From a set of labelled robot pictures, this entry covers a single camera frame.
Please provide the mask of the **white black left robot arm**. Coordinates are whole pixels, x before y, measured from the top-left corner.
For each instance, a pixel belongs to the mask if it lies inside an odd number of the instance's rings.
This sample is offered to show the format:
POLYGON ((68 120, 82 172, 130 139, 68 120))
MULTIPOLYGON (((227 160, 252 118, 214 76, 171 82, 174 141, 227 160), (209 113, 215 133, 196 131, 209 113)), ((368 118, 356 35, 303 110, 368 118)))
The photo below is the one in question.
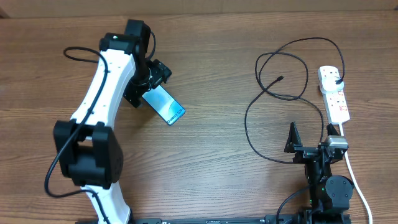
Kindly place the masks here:
POLYGON ((147 49, 154 36, 140 20, 128 20, 123 34, 107 33, 94 50, 99 59, 91 85, 69 121, 57 121, 53 137, 57 155, 44 180, 49 189, 56 165, 62 174, 86 193, 97 213, 97 223, 134 223, 131 208, 121 192, 119 179, 123 169, 123 151, 114 134, 114 122, 121 101, 133 107, 145 100, 169 124, 175 100, 162 87, 171 70, 152 60, 147 49))

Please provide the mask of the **blue Galaxy smartphone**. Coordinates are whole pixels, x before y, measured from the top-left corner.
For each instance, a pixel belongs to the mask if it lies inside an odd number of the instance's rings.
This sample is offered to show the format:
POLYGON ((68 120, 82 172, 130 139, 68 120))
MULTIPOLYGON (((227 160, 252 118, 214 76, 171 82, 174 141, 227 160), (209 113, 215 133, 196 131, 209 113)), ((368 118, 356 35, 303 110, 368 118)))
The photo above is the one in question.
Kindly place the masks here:
POLYGON ((142 97, 169 126, 185 114, 185 108, 161 85, 144 93, 142 97))

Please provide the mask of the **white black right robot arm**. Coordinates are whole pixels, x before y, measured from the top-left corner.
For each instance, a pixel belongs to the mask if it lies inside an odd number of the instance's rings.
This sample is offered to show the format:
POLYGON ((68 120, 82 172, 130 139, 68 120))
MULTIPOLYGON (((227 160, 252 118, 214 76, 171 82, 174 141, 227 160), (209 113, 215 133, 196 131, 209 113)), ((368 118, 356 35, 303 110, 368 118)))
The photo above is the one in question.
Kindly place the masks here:
POLYGON ((310 194, 310 206, 301 208, 290 223, 350 223, 349 209, 354 183, 345 176, 333 175, 331 164, 340 161, 349 149, 346 138, 332 124, 327 126, 328 136, 316 147, 302 145, 296 124, 290 124, 285 145, 286 153, 293 153, 294 164, 303 164, 310 194))

